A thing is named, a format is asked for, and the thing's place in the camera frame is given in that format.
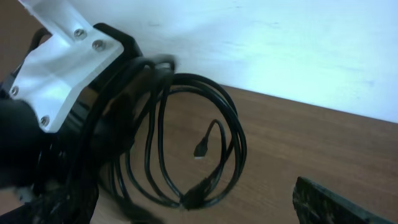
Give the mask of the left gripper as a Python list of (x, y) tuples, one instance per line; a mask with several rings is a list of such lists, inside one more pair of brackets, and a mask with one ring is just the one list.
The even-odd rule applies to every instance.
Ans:
[(98, 94), (94, 103), (77, 101), (61, 127), (57, 147), (66, 154), (60, 172), (65, 185), (77, 182), (83, 172), (96, 175), (132, 146), (136, 132), (132, 112), (138, 97), (160, 82), (160, 64), (174, 70), (173, 56), (145, 58), (130, 35), (105, 23), (94, 27), (119, 41), (124, 50), (88, 85)]

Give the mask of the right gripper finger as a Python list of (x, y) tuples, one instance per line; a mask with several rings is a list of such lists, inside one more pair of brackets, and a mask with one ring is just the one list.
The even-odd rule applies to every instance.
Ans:
[(300, 224), (393, 224), (304, 177), (297, 178), (292, 202)]

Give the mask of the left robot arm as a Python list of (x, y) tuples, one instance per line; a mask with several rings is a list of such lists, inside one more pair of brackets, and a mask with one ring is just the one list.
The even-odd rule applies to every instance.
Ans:
[(131, 36), (103, 23), (97, 28), (125, 50), (89, 85), (96, 101), (74, 100), (54, 133), (17, 99), (18, 71), (1, 83), (1, 188), (14, 187), (23, 202), (1, 215), (2, 223), (89, 223), (104, 186), (101, 168), (113, 167), (134, 144), (139, 97), (175, 70), (172, 55), (145, 58)]

